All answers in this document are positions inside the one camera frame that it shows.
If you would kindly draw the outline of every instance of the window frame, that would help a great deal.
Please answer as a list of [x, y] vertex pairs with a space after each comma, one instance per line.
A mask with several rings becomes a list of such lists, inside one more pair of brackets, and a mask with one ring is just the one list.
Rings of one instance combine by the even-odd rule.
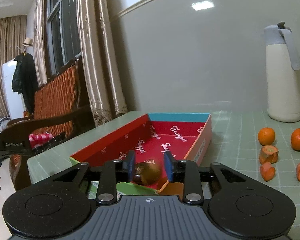
[[[57, 69], [54, 61], [54, 50], [53, 50], [53, 42], [52, 42], [52, 19], [56, 16], [56, 14], [59, 12], [59, 15], [61, 16], [62, 12], [62, 0], [58, 0], [55, 4], [55, 6], [50, 10], [50, 2], [51, 0], [46, 0], [46, 9], [45, 9], [45, 17], [44, 17], [44, 28], [45, 28], [45, 43], [46, 43], [46, 60], [48, 60], [49, 64], [46, 64], [46, 71], [47, 75], [49, 77], [57, 74]], [[64, 42], [63, 42], [63, 33], [62, 33], [62, 17], [59, 18], [59, 30], [60, 30], [60, 38], [61, 38], [61, 51], [62, 51], [62, 60], [63, 65], [65, 65], [66, 62], [66, 56], [65, 56], [65, 48], [64, 48]], [[79, 52], [75, 57], [78, 57], [81, 55], [81, 52]]]

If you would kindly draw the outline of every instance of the black jacket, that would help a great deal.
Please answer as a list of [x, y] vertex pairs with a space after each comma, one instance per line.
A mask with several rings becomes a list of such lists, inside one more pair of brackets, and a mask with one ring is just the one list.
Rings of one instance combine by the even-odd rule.
[[34, 112], [34, 93], [38, 90], [37, 74], [31, 54], [21, 53], [14, 59], [17, 67], [12, 78], [12, 90], [23, 95], [27, 111]]

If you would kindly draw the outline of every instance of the straw hat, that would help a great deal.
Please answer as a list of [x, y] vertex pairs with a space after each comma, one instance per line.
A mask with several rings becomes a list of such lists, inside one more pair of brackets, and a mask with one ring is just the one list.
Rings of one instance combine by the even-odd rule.
[[31, 38], [26, 38], [22, 44], [26, 47], [33, 47], [33, 40]]

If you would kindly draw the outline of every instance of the thermos lid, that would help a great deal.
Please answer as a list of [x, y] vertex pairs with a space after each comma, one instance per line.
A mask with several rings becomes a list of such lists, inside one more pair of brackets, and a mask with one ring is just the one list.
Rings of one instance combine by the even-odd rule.
[[284, 22], [267, 26], [265, 29], [266, 45], [286, 44], [293, 70], [300, 70], [300, 58], [293, 42], [292, 32]]

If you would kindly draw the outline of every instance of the orange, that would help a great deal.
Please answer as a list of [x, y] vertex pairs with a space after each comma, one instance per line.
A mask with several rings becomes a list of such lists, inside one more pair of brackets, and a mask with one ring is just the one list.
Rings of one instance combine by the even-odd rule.
[[295, 129], [291, 134], [291, 147], [295, 151], [300, 151], [300, 128]]
[[270, 127], [264, 127], [258, 132], [258, 140], [261, 145], [271, 145], [275, 140], [275, 132]]

